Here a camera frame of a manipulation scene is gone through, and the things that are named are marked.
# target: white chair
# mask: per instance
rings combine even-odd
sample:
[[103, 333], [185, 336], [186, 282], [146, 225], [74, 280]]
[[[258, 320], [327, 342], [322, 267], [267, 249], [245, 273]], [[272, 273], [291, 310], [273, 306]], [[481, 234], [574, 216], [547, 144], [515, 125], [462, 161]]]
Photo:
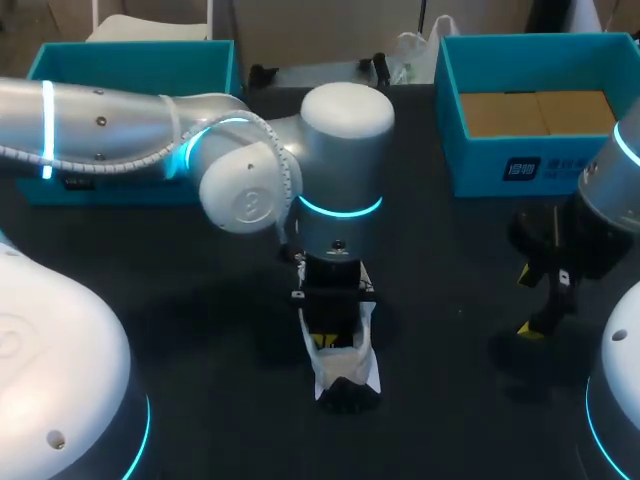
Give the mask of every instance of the white chair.
[[87, 42], [200, 41], [213, 38], [213, 0], [207, 0], [207, 23], [177, 25], [111, 15], [100, 23], [99, 0], [91, 0], [93, 33]]

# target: label on bin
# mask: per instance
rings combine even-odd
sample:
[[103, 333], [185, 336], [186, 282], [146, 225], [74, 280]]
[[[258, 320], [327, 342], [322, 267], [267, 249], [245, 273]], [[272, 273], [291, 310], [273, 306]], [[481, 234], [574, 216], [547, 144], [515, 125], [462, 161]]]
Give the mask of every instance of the label on bin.
[[507, 162], [502, 180], [505, 182], [523, 182], [536, 178], [540, 157], [513, 157]]
[[577, 179], [587, 165], [589, 165], [588, 158], [552, 158], [547, 162], [544, 179]]

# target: plastic bag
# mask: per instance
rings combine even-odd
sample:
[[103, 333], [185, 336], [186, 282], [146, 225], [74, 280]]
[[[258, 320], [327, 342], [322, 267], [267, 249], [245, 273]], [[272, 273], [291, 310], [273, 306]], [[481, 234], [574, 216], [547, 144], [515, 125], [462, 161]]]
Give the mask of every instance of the plastic bag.
[[391, 84], [433, 83], [440, 39], [452, 35], [460, 35], [460, 31], [449, 15], [438, 17], [428, 40], [419, 33], [400, 34]]

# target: cardboard box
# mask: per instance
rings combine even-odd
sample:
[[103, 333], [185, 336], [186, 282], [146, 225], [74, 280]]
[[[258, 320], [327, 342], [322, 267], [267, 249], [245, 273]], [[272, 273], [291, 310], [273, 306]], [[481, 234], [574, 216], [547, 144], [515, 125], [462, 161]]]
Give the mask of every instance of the cardboard box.
[[[27, 78], [150, 95], [242, 92], [231, 41], [45, 44]], [[32, 205], [199, 203], [189, 179], [134, 183], [96, 177], [91, 188], [70, 190], [54, 172], [48, 180], [20, 179], [17, 185]]]
[[616, 118], [600, 91], [462, 93], [471, 137], [609, 135]]
[[436, 110], [454, 194], [574, 192], [640, 96], [633, 78], [640, 51], [627, 34], [444, 38]]

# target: teal box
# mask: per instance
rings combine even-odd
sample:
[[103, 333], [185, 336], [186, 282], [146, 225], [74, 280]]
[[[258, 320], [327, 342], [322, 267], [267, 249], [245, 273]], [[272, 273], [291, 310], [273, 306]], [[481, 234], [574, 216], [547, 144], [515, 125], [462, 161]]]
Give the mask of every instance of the teal box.
[[436, 67], [436, 111], [455, 196], [570, 194], [607, 139], [473, 138], [461, 93], [602, 90], [621, 119], [640, 96], [639, 78], [640, 51], [627, 34], [445, 37]]
[[[30, 80], [87, 85], [150, 95], [242, 95], [233, 41], [47, 43]], [[185, 205], [198, 202], [188, 179], [122, 183], [96, 177], [90, 190], [66, 190], [49, 180], [20, 179], [33, 205]]]

